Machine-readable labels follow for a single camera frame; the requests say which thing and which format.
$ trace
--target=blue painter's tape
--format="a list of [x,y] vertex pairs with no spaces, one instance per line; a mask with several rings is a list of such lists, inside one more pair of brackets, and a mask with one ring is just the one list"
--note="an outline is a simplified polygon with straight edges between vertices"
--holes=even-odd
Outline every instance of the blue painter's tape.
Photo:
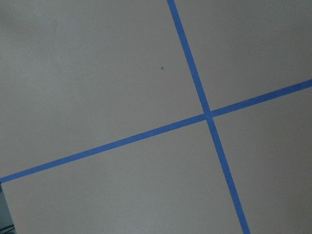
[[241,225],[243,233],[244,234],[250,234],[248,223],[247,223],[247,220],[245,218],[245,214],[244,214],[243,208],[241,206],[241,203],[240,203],[240,200],[238,197],[238,193],[237,193],[234,181],[233,181],[233,177],[232,177],[228,162],[226,160],[226,157],[225,157],[225,154],[223,151],[223,147],[221,144],[221,140],[219,138],[219,134],[218,134],[217,129],[215,127],[215,122],[214,122],[212,113],[210,111],[208,101],[206,99],[204,88],[203,88],[201,81],[200,81],[200,77],[199,77],[195,62],[194,62],[194,58],[192,56],[192,52],[190,50],[189,44],[188,44],[187,39],[186,39],[186,35],[184,32],[182,22],[180,20],[177,8],[176,8],[176,4],[175,4],[174,0],[167,0],[167,2],[169,5],[169,8],[170,8],[170,11],[171,11],[172,18],[175,22],[176,31],[177,31],[178,36],[180,38],[180,42],[181,42],[181,45],[182,45],[182,48],[184,51],[185,58],[187,60],[187,63],[189,65],[189,69],[190,69],[191,74],[192,74],[192,78],[193,78],[193,81],[194,81],[194,84],[195,84],[195,87],[197,90],[197,94],[198,94],[201,106],[202,106],[203,111],[204,111],[205,116],[206,116],[206,121],[207,121],[211,136],[212,136],[213,141],[214,141],[214,146],[216,148],[216,151],[217,151],[217,154],[219,157],[219,161],[220,161],[220,164],[221,164],[221,167],[223,170],[223,174],[224,174],[226,182],[228,184],[228,188],[229,188],[229,191],[230,191],[230,194],[232,197],[232,201],[234,203],[234,207],[235,207],[238,219],[239,219],[239,223]]
[[187,64],[189,65],[189,69],[190,69],[190,72],[191,72],[191,75],[192,75],[192,78],[193,78],[193,81],[195,84],[195,88],[197,90],[197,94],[198,94],[198,97],[200,100],[200,104],[204,110],[204,113],[208,114],[207,110],[209,110],[209,105],[208,105],[208,102],[206,99],[204,88],[203,88],[201,81],[200,81],[200,78],[199,78],[199,74],[198,74],[194,59],[193,59],[191,49],[189,47],[189,43],[187,42],[187,39],[186,39],[186,35],[185,35],[184,29],[182,26],[182,22],[180,20],[179,13],[178,13],[177,8],[176,8],[176,4],[173,0],[168,0],[167,2],[169,5],[169,8],[170,8],[172,18],[173,18],[174,23],[175,23],[175,28],[176,28],[177,34],[179,36],[183,51],[184,51]]
[[256,104],[259,104],[259,103],[262,103],[262,102],[265,102],[274,98],[278,98],[287,94],[291,94],[291,93],[294,93],[303,89],[307,89],[310,87],[312,87],[312,79],[309,79],[307,81],[304,81],[295,85],[291,85],[286,88],[279,89],[279,90],[276,90],[267,94],[253,97],[245,101],[241,101],[241,102],[229,105],[229,106],[216,109],[214,111],[211,111],[212,116],[213,117],[221,116],[221,115],[233,112],[233,111],[237,111],[237,110],[249,107],[249,106],[253,106],[253,105],[256,105]]
[[139,141],[139,140],[143,140],[143,139],[153,137],[153,136],[165,133],[165,132],[169,132],[169,131],[174,130],[174,129],[178,129],[178,128],[182,128],[182,127],[194,124],[194,123],[198,123],[198,122],[204,121],[205,119],[206,118],[205,118],[204,114],[194,116],[191,118],[187,118],[187,119],[184,119],[184,120],[172,123],[172,124],[165,125],[163,127],[159,127],[159,128],[156,128],[156,129],[144,132],[144,133],[140,133],[140,134],[137,134],[134,136],[130,136],[130,137],[121,139],[121,140],[117,140],[117,141],[114,141],[112,143],[102,145],[102,146],[99,146],[99,147],[96,147],[96,148],[93,148],[90,150],[86,150],[86,151],[83,151],[83,152],[75,154],[75,155],[64,157],[64,158],[61,158],[61,159],[58,159],[58,160],[55,160],[52,162],[42,164],[40,166],[36,166],[36,167],[30,168],[30,169],[27,169],[27,170],[24,170],[21,172],[17,172],[17,173],[5,176],[3,178],[0,178],[0,183],[5,183],[5,182],[8,182],[10,180],[21,178],[21,177],[24,177],[24,176],[27,176],[27,175],[30,175],[33,173],[40,172],[40,171],[44,171],[44,170],[47,170],[47,169],[68,163],[68,162],[72,162],[72,161],[82,159],[84,157],[96,155],[96,154],[99,154],[99,153],[102,153],[102,152],[105,152],[105,151],[108,151],[108,150],[111,150],[111,149],[114,149],[114,148],[117,148],[117,147],[120,147],[123,145],[127,145],[130,143]]

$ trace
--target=floor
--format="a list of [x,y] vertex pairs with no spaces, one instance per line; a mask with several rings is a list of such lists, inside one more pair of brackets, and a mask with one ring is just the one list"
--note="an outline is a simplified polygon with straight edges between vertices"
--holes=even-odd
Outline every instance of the floor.
[[17,233],[311,233],[311,11],[1,1]]

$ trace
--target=white panel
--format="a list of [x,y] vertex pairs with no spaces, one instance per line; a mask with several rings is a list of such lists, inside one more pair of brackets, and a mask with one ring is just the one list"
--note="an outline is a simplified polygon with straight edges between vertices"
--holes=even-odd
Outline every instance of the white panel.
[[312,233],[312,89],[216,124],[251,233]]
[[206,122],[3,184],[19,234],[240,233]]
[[0,27],[0,176],[202,113],[165,0],[1,1]]
[[311,78],[312,1],[176,4],[212,109]]

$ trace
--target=gray surface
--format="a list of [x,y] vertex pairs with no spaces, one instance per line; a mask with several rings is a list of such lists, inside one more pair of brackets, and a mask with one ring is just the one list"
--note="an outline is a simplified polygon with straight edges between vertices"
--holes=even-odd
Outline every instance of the gray surface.
[[312,1],[176,4],[212,109],[311,78]]
[[240,233],[211,147],[201,122],[3,189],[19,234]]
[[[311,1],[176,3],[212,109],[311,78]],[[1,1],[0,52],[0,177],[202,113],[165,0]],[[312,233],[311,92],[216,118],[252,234]],[[19,234],[242,233],[204,122],[3,186]]]
[[1,177],[202,113],[165,0],[1,1],[0,27]]
[[312,89],[215,119],[253,234],[312,233]]

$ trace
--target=blue tape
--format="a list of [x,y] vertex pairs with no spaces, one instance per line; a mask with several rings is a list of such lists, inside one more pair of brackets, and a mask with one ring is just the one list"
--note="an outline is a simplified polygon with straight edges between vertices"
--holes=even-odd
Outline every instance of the blue tape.
[[189,66],[189,69],[190,69],[190,72],[191,72],[191,75],[192,75],[192,78],[193,78],[193,81],[195,84],[195,88],[196,88],[196,91],[197,91],[197,94],[198,94],[198,97],[200,100],[201,107],[203,108],[204,113],[208,114],[207,110],[209,110],[209,105],[208,105],[208,102],[206,99],[204,88],[203,88],[201,81],[200,81],[200,78],[199,78],[199,74],[198,74],[194,59],[193,59],[191,49],[189,47],[189,43],[187,42],[187,39],[186,39],[186,35],[185,35],[184,29],[183,29],[183,26],[182,26],[182,23],[180,20],[179,13],[176,9],[176,4],[173,0],[168,0],[167,2],[169,5],[169,8],[170,8],[172,18],[173,18],[174,23],[175,23],[175,28],[176,28],[177,34],[178,34],[178,36],[180,38],[180,42],[182,44],[182,48],[183,48],[183,51],[185,54],[187,64]]
[[194,62],[194,58],[193,58],[192,52],[190,50],[190,46],[189,46],[187,39],[186,39],[186,35],[184,32],[182,22],[180,20],[177,8],[176,8],[175,1],[174,0],[167,0],[167,2],[168,2],[168,6],[170,8],[172,18],[175,22],[176,31],[177,31],[178,36],[180,38],[180,42],[181,42],[181,45],[182,45],[182,48],[183,48],[183,51],[185,54],[185,58],[186,58],[187,63],[189,65],[189,69],[190,69],[190,72],[191,72],[191,75],[192,75],[192,78],[193,78],[193,81],[194,81],[194,84],[195,84],[195,87],[197,90],[197,94],[198,94],[201,106],[202,106],[203,111],[204,111],[205,116],[206,116],[206,121],[207,121],[209,130],[210,130],[212,139],[214,141],[214,146],[215,146],[216,152],[218,154],[218,158],[219,158],[222,170],[223,170],[223,174],[224,174],[226,182],[228,184],[228,188],[229,188],[229,191],[230,191],[230,194],[232,197],[232,201],[233,201],[233,204],[234,204],[234,207],[236,210],[236,214],[237,214],[238,219],[239,219],[239,223],[241,225],[243,233],[244,234],[250,234],[248,223],[247,223],[247,220],[245,218],[245,214],[244,214],[243,208],[241,206],[241,203],[240,203],[240,200],[238,197],[238,193],[237,193],[234,181],[233,181],[233,177],[232,177],[228,162],[227,162],[225,154],[224,154],[224,150],[223,150],[223,147],[221,144],[221,140],[220,140],[218,131],[215,127],[213,115],[212,115],[212,112],[210,111],[210,107],[208,105],[208,101],[207,101],[207,98],[206,98],[206,95],[204,92],[204,88],[201,84],[200,77],[199,77],[195,62]]
[[36,166],[36,167],[30,168],[21,172],[17,172],[17,173],[5,176],[3,178],[0,178],[0,183],[6,183],[8,181],[11,181],[17,178],[28,176],[33,173],[37,173],[37,172],[44,171],[44,170],[47,170],[47,169],[50,169],[50,168],[53,168],[53,167],[56,167],[65,163],[69,163],[72,161],[82,159],[84,157],[96,155],[96,154],[99,154],[99,153],[102,153],[102,152],[105,152],[105,151],[108,151],[108,150],[111,150],[111,149],[114,149],[123,145],[127,145],[130,143],[139,141],[139,140],[143,140],[143,139],[153,137],[153,136],[165,133],[165,132],[169,132],[174,129],[178,129],[178,128],[182,128],[182,127],[194,124],[194,123],[198,123],[198,122],[204,121],[205,119],[206,118],[204,114],[194,116],[191,118],[187,118],[187,119],[184,119],[184,120],[172,123],[172,124],[165,125],[163,127],[159,127],[159,128],[156,128],[156,129],[144,132],[144,133],[140,133],[131,137],[117,140],[109,144],[102,145],[102,146],[99,146],[90,150],[86,150],[75,155],[67,156],[67,157],[52,161],[52,162],[42,164],[40,166]]
[[262,102],[265,102],[274,98],[278,98],[287,94],[291,94],[291,93],[294,93],[303,89],[307,89],[310,87],[312,87],[312,79],[309,79],[307,81],[304,81],[295,85],[291,85],[286,88],[279,89],[279,90],[276,90],[267,94],[253,97],[245,101],[241,101],[241,102],[229,105],[229,106],[216,109],[212,111],[212,117],[221,116],[221,115],[233,112],[233,111],[237,111],[237,110],[249,107],[249,106],[253,106],[253,105],[256,105],[256,104],[259,104],[259,103],[262,103]]

